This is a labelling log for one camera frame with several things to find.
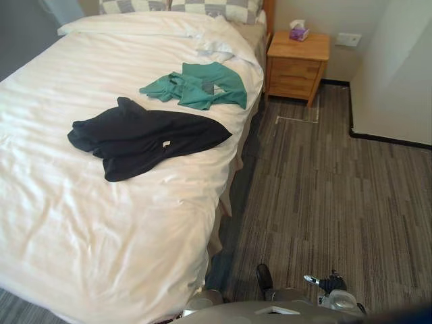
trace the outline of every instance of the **pink tissue box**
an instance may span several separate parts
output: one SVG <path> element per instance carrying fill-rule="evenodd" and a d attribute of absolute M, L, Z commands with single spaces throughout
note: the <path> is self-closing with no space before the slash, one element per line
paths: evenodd
<path fill-rule="evenodd" d="M 290 38 L 302 42 L 309 35 L 309 29 L 291 29 Z"/>

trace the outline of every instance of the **green t-shirt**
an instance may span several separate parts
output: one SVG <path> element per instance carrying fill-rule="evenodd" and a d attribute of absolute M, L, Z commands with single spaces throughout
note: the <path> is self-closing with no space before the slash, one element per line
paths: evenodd
<path fill-rule="evenodd" d="M 179 105 L 209 110 L 215 103 L 237 103 L 246 108 L 247 95 L 240 76 L 224 65 L 183 63 L 183 73 L 172 72 L 140 89 L 163 102 L 179 99 Z"/>

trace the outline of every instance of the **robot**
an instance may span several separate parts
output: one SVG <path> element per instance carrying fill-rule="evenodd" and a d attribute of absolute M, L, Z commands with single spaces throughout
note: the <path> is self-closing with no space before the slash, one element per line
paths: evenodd
<path fill-rule="evenodd" d="M 183 317 L 173 324 L 309 324 L 360 323 L 365 308 L 346 291 L 344 279 L 335 270 L 325 279 L 305 275 L 307 282 L 319 286 L 324 294 L 317 306 L 294 288 L 274 289 L 265 264 L 256 268 L 264 301 L 223 303 L 217 290 L 196 294 L 187 304 Z"/>

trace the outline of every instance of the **clothing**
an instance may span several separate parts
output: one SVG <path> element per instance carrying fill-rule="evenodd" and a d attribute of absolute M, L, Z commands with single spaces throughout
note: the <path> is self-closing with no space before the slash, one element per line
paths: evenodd
<path fill-rule="evenodd" d="M 215 93 L 215 86 L 221 90 Z M 237 103 L 246 109 L 247 94 L 241 77 L 228 67 L 183 63 L 183 73 L 172 72 L 141 88 L 140 92 L 163 102 L 179 99 L 179 105 L 208 110 L 216 103 Z"/>
<path fill-rule="evenodd" d="M 105 179 L 125 180 L 170 157 L 205 151 L 231 136 L 217 121 L 171 111 L 147 111 L 128 98 L 86 121 L 75 121 L 67 135 L 77 148 L 103 159 Z"/>

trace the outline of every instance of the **drawer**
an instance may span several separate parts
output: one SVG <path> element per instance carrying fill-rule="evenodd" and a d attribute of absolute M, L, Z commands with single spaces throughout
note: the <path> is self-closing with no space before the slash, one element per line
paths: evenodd
<path fill-rule="evenodd" d="M 318 61 L 275 57 L 271 66 L 271 74 L 272 76 L 298 76 L 299 78 L 314 80 L 320 65 L 321 63 Z"/>
<path fill-rule="evenodd" d="M 270 78 L 270 95 L 308 99 L 311 94 L 314 80 L 299 78 L 297 76 L 274 76 Z"/>

